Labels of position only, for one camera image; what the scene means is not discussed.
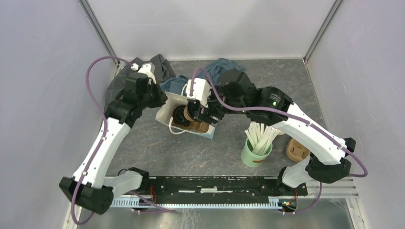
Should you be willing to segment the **brown paper coffee cup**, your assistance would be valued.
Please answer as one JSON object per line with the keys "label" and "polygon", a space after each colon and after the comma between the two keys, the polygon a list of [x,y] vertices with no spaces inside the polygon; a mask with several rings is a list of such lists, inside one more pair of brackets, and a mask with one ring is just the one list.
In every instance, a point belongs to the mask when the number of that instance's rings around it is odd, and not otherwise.
{"label": "brown paper coffee cup", "polygon": [[193,121],[194,121],[193,118],[192,118],[192,116],[189,114],[188,106],[187,106],[187,105],[185,106],[185,108],[184,108],[184,110],[183,110],[183,114],[184,114],[184,117],[185,117],[188,121],[190,121],[190,122],[193,122]]}

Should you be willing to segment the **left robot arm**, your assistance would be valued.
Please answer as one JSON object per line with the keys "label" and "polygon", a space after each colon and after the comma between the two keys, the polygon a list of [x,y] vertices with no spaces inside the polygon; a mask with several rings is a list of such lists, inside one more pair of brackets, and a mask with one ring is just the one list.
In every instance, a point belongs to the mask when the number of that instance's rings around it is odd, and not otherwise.
{"label": "left robot arm", "polygon": [[104,214],[114,199],[130,192],[149,191],[149,174],[130,169],[105,181],[107,169],[125,136],[149,107],[164,105],[167,97],[152,73],[133,73],[125,88],[108,105],[100,132],[80,167],[71,177],[63,177],[59,187],[73,205]]}

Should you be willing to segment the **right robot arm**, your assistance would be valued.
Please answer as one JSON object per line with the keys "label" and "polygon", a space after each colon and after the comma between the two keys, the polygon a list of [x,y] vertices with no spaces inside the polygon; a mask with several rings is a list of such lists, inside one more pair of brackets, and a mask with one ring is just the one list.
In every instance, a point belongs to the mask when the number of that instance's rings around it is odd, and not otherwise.
{"label": "right robot arm", "polygon": [[214,82],[209,76],[186,84],[191,119],[215,124],[226,114],[245,115],[251,121],[284,132],[310,152],[303,161],[283,168],[276,189],[287,195],[310,180],[331,184],[350,174],[347,156],[355,149],[352,138],[339,138],[309,118],[278,88],[258,88],[245,72],[232,69]]}

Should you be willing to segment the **light blue paper bag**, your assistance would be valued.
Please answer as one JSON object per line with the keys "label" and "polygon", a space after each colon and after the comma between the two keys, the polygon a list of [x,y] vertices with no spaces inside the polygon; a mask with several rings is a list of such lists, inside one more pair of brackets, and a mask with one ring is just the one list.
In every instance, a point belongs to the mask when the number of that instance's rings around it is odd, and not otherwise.
{"label": "light blue paper bag", "polygon": [[157,112],[155,120],[166,125],[174,135],[190,133],[212,139],[215,132],[214,126],[192,121],[185,114],[185,108],[188,103],[185,94],[186,88],[187,85],[184,85],[180,94],[166,92],[168,99]]}

